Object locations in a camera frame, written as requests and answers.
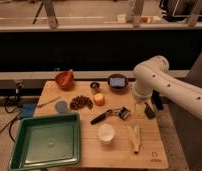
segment black wall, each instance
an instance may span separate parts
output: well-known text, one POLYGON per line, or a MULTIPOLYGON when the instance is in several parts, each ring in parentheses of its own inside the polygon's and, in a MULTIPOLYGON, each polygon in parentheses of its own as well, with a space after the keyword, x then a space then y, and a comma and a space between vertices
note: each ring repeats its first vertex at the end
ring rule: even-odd
POLYGON ((132 70, 154 55, 190 69, 202 30, 0 33, 0 71, 132 70))

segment black cable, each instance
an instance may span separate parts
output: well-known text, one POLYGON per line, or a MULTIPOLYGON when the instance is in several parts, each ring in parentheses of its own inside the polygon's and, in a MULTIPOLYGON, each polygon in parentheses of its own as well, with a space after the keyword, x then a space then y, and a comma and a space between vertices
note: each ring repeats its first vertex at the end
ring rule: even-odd
POLYGON ((10 123, 10 126, 9 126, 9 136, 10 136, 10 138, 11 138, 11 140, 13 141, 13 142, 15 142, 15 139, 13 138, 13 136, 12 136, 12 126, 14 125, 14 123, 16 122, 16 121, 18 121, 19 120, 19 117, 16 117, 11 123, 10 123))
POLYGON ((0 130, 0 135, 1 133, 12 123, 14 120, 18 118, 19 114, 17 114, 11 121, 9 121, 1 130, 0 130))
POLYGON ((18 96, 15 96, 15 101, 12 101, 9 96, 6 96, 5 100, 4 100, 4 109, 5 109, 5 111, 7 113, 14 113, 20 107, 18 103, 19 103, 18 96), (14 104, 17 105, 17 106, 15 108, 13 108, 11 111, 9 111, 7 107, 10 106, 10 105, 14 105, 14 104))

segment black handle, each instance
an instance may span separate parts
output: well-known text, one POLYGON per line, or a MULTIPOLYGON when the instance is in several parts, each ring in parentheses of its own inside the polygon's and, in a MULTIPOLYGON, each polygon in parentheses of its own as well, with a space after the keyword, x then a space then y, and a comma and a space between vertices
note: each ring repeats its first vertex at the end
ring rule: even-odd
POLYGON ((155 112, 152 110, 152 108, 148 105, 148 103, 146 104, 146 109, 145 109, 145 114, 149 119, 153 119, 155 118, 155 112))
POLYGON ((100 122, 100 121, 102 121, 104 119, 106 119, 106 113, 100 114, 99 116, 97 116, 96 118, 94 118, 93 120, 91 120, 90 123, 92 125, 94 125, 94 124, 96 124, 96 123, 98 123, 98 122, 100 122))

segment blue object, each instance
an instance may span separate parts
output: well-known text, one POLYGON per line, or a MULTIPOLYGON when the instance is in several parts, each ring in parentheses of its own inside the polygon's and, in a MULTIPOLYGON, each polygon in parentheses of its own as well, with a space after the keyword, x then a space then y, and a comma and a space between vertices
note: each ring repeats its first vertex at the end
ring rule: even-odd
POLYGON ((36 103, 27 103, 23 105, 20 111, 20 118, 32 118, 36 108, 36 103))
POLYGON ((67 103, 65 101, 59 101, 55 104, 55 109, 58 114, 64 114, 68 112, 67 103))

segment bowl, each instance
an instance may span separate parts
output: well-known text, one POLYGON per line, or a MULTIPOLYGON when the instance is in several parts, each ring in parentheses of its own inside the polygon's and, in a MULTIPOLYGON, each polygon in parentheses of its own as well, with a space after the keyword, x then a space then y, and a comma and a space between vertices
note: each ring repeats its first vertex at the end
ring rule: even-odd
POLYGON ((72 87, 74 84, 73 70, 59 73, 55 77, 55 82, 61 89, 68 89, 72 87))
POLYGON ((129 84, 129 80, 122 74, 112 74, 107 79, 108 85, 114 91, 123 91, 129 84))
POLYGON ((99 91, 100 91, 100 83, 96 82, 96 81, 91 82, 90 89, 92 91, 92 94, 99 93, 99 91))
POLYGON ((102 124, 98 128, 98 138, 103 144, 110 144, 115 136, 115 129, 110 124, 102 124))

